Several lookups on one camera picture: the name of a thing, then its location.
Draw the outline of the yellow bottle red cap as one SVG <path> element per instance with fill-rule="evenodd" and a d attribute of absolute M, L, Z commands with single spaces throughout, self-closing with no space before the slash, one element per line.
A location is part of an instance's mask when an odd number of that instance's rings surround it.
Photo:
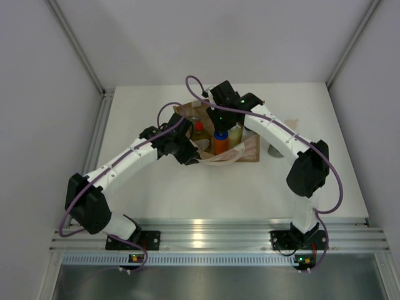
<path fill-rule="evenodd" d="M 198 121 L 194 125 L 194 134 L 192 135 L 191 140 L 202 151 L 205 151 L 211 145 L 211 137 L 204 129 L 201 121 Z"/>

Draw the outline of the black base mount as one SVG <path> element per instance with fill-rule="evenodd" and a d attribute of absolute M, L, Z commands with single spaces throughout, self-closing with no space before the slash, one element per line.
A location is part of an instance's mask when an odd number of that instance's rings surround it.
<path fill-rule="evenodd" d="M 142 231 L 139 236 L 136 236 L 131 241 L 147 251 L 158 251 L 161 240 L 160 231 Z M 138 250 L 138 248 L 126 244 L 125 242 L 118 241 L 112 237 L 106 240 L 105 249 L 109 251 L 126 251 Z"/>
<path fill-rule="evenodd" d="M 277 230 L 270 232 L 272 248 L 276 251 L 311 251 L 316 249 L 322 251 L 326 246 L 326 233 L 319 230 L 308 241 L 300 245 L 292 237 L 289 236 L 288 230 Z"/>

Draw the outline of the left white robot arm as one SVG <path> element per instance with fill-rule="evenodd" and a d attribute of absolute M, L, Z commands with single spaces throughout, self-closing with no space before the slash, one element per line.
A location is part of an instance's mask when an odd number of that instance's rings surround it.
<path fill-rule="evenodd" d="M 125 214 L 112 212 L 111 195 L 128 179 L 163 156 L 172 155 L 183 165 L 197 164 L 197 147 L 190 138 L 193 123 L 174 113 L 159 127 L 146 128 L 121 154 L 85 175 L 70 177 L 65 202 L 66 214 L 89 234 L 104 233 L 126 249 L 136 249 L 141 242 L 141 227 Z"/>

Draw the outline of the burlap canvas tote bag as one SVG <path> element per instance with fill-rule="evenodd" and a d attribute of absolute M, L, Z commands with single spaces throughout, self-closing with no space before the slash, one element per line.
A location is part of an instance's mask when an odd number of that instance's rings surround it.
<path fill-rule="evenodd" d="M 242 128 L 241 143 L 232 149 L 228 149 L 226 152 L 215 155 L 214 154 L 214 126 L 206 113 L 207 105 L 201 104 L 200 102 L 189 102 L 180 106 L 174 106 L 174 112 L 179 115 L 185 114 L 186 118 L 193 123 L 201 121 L 204 129 L 208 132 L 211 137 L 211 145 L 205 150 L 200 150 L 195 143 L 192 143 L 197 147 L 200 155 L 200 162 L 210 166 L 222 166 L 235 162 L 239 163 L 256 163 L 260 157 L 260 137 L 259 135 L 250 132 L 246 134 Z"/>

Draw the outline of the left aluminium frame post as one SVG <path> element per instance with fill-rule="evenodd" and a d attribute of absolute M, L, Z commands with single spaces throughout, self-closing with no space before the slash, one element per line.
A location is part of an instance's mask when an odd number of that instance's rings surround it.
<path fill-rule="evenodd" d="M 89 141 L 86 146 L 84 162 L 82 165 L 82 172 L 86 174 L 89 171 L 94 170 L 97 166 L 115 90 L 106 89 L 101 84 L 87 54 L 76 37 L 59 3 L 57 1 L 46 1 L 45 3 L 52 15 L 55 17 L 56 22 L 72 47 L 78 61 L 81 63 L 81 66 L 89 76 L 92 84 L 99 94 L 98 101 L 94 109 L 94 121 L 91 126 Z"/>

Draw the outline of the aluminium frame post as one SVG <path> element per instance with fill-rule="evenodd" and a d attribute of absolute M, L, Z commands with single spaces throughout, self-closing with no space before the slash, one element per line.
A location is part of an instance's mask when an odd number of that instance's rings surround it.
<path fill-rule="evenodd" d="M 348 42 L 344 45 L 344 48 L 340 56 L 338 57 L 338 60 L 335 62 L 332 71 L 329 73 L 329 76 L 325 82 L 327 89 L 331 88 L 336 78 L 339 76 L 341 70 L 346 65 L 346 62 L 353 53 L 361 36 L 364 34 L 366 28 L 371 22 L 371 19 L 377 13 L 382 2 L 382 0 L 373 0 L 369 2 L 367 9 L 363 12 L 360 20 L 357 22 L 356 28 L 352 31 Z"/>
<path fill-rule="evenodd" d="M 86 146 L 84 162 L 82 165 L 82 172 L 86 174 L 89 171 L 94 170 L 97 166 L 115 90 L 106 89 L 101 84 L 87 54 L 76 37 L 59 3 L 57 1 L 46 1 L 45 3 L 52 15 L 55 17 L 56 22 L 72 47 L 78 61 L 81 63 L 81 66 L 89 76 L 92 84 L 99 94 L 98 101 L 94 109 L 94 121 L 91 126 L 89 141 Z"/>

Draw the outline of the aluminium mounting rail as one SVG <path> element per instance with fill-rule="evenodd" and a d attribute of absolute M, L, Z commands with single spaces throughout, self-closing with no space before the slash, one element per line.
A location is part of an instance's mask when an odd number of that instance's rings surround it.
<path fill-rule="evenodd" d="M 288 219 L 138 219 L 144 230 L 161 233 L 162 253 L 270 253 L 270 232 Z M 360 218 L 327 218 L 330 253 L 385 253 L 384 231 Z"/>

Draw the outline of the right aluminium frame post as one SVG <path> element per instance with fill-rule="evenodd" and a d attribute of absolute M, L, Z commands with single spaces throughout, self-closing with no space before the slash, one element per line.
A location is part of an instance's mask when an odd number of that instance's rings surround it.
<path fill-rule="evenodd" d="M 371 19 L 377 13 L 382 2 L 382 0 L 373 0 L 369 2 L 367 9 L 363 12 L 360 20 L 357 22 L 356 28 L 352 31 L 348 42 L 344 45 L 344 48 L 340 56 L 338 57 L 338 60 L 335 62 L 332 71 L 329 73 L 329 76 L 325 82 L 327 89 L 331 88 L 336 78 L 339 76 L 341 70 L 346 65 L 346 62 L 353 53 L 361 36 L 364 34 L 366 28 L 371 22 Z"/>

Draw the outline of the orange bottle blue cap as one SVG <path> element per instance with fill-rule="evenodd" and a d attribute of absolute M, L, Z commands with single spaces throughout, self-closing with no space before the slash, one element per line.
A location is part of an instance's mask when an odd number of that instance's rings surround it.
<path fill-rule="evenodd" d="M 227 131 L 214 132 L 214 154 L 220 155 L 229 149 L 229 134 Z"/>

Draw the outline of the pale green lotion bottle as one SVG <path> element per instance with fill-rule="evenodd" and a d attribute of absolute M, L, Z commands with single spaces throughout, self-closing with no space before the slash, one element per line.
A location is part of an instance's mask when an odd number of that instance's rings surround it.
<path fill-rule="evenodd" d="M 229 149 L 234 148 L 241 143 L 241 138 L 243 135 L 243 129 L 240 125 L 235 125 L 228 131 L 228 146 Z"/>

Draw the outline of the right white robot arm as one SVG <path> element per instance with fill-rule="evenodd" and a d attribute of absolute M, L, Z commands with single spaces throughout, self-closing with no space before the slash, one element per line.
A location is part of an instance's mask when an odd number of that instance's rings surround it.
<path fill-rule="evenodd" d="M 290 170 L 286 184 L 295 195 L 295 211 L 289 237 L 297 248 L 306 248 L 319 229 L 315 193 L 329 175 L 329 147 L 308 141 L 275 117 L 264 102 L 249 92 L 240 95 L 229 81 L 202 91 L 210 103 L 207 114 L 218 133 L 240 124 L 255 132 L 283 155 Z"/>

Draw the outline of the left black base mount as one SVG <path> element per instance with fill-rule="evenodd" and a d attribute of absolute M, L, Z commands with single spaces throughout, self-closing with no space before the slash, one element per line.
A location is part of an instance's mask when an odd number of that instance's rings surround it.
<path fill-rule="evenodd" d="M 139 236 L 136 236 L 131 241 L 147 251 L 158 251 L 161 240 L 160 231 L 142 231 Z M 138 248 L 126 244 L 125 242 L 118 241 L 112 237 L 106 240 L 105 249 L 109 251 L 126 251 L 138 250 Z"/>

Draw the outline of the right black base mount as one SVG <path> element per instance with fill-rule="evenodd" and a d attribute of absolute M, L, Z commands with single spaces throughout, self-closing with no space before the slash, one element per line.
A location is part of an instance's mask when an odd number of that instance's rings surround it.
<path fill-rule="evenodd" d="M 308 241 L 300 245 L 292 237 L 289 236 L 288 230 L 277 230 L 270 232 L 272 248 L 276 251 L 311 251 L 316 249 L 322 251 L 326 246 L 326 233 L 319 230 Z"/>

